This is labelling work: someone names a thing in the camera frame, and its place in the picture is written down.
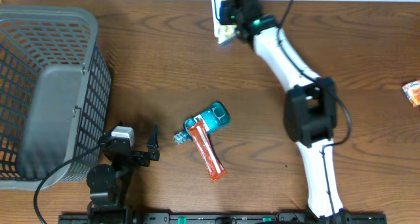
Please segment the red white snack bar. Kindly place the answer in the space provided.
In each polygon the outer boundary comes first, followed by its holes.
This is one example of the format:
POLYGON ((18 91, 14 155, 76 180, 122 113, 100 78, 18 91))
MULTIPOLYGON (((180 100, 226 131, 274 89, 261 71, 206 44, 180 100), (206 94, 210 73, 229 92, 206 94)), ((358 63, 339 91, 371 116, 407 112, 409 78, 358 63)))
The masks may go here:
POLYGON ((210 180, 216 182, 221 177, 227 175, 227 171, 221 161, 214 153, 213 147, 205 130, 203 121, 199 121, 188 128, 188 132, 194 141, 203 161, 205 162, 210 180))

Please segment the blue mouthwash bottle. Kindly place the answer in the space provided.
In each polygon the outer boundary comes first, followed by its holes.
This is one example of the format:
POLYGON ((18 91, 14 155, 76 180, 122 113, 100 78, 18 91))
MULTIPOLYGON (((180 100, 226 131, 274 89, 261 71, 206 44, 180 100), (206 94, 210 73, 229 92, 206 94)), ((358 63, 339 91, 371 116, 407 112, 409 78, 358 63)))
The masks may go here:
POLYGON ((230 115, 221 102, 214 102, 209 108, 203 112, 188 118, 183 123, 183 130, 174 135, 174 141, 180 145, 188 139, 192 140, 188 132, 188 128, 195 123, 202 121, 205 131, 208 134, 228 125, 230 123, 230 115))

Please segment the orange tissue pack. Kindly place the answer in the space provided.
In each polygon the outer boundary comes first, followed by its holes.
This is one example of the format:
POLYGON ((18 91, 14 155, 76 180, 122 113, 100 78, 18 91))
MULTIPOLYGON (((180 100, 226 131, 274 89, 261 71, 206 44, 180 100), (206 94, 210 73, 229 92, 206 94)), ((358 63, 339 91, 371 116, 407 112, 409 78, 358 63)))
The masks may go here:
POLYGON ((413 107, 419 106, 419 80, 403 85, 402 89, 411 105, 413 107))

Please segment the yellow chip snack bag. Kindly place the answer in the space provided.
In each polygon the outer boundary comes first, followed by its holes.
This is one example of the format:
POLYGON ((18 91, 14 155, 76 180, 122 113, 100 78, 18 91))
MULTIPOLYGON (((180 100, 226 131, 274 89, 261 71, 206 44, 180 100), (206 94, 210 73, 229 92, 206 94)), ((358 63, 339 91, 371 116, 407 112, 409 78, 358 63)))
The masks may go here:
POLYGON ((212 0, 214 35, 219 45, 236 37, 236 25, 232 15, 232 0, 212 0))

